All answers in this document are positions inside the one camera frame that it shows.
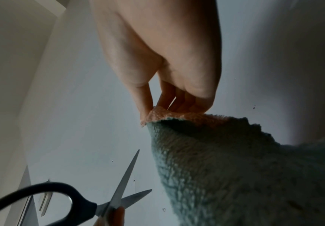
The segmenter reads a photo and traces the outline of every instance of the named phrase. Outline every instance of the fluffy fabric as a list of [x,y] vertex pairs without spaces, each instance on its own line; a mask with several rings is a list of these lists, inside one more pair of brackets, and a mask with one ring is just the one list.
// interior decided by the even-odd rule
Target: fluffy fabric
[[162,108],[144,123],[181,225],[325,225],[325,139],[284,146],[246,118]]

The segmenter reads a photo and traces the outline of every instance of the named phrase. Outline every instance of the white wall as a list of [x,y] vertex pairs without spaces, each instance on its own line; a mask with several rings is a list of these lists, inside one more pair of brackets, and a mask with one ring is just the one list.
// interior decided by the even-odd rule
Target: white wall
[[0,0],[0,197],[18,188],[26,166],[17,116],[55,20],[34,0]]
[[[325,135],[325,1],[218,3],[223,72],[209,112],[248,117],[281,143]],[[150,87],[156,103],[156,78]],[[177,225],[147,129],[139,127],[134,103],[102,57],[87,1],[71,0],[58,19],[20,126],[32,183],[66,182],[97,203],[109,201],[141,149],[125,195],[153,192],[126,211],[125,222]],[[68,200],[54,195],[46,216],[38,218],[40,225],[62,218],[68,209]]]

